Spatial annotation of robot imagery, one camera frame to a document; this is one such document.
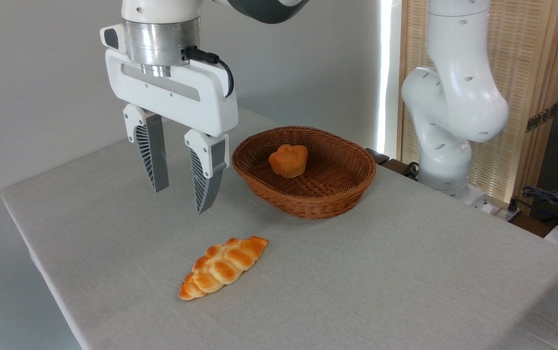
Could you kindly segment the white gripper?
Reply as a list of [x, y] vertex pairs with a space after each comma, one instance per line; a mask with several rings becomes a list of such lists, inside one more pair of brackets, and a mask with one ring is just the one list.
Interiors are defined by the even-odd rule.
[[137, 145], [157, 193], [168, 187], [161, 116], [193, 128], [184, 139], [190, 149], [195, 204], [198, 213], [208, 210], [230, 166], [226, 133], [238, 124], [236, 95], [226, 95], [226, 70], [193, 60], [172, 67], [170, 77], [152, 77], [115, 49], [106, 50], [105, 61], [114, 94], [129, 103], [123, 109], [128, 140]]

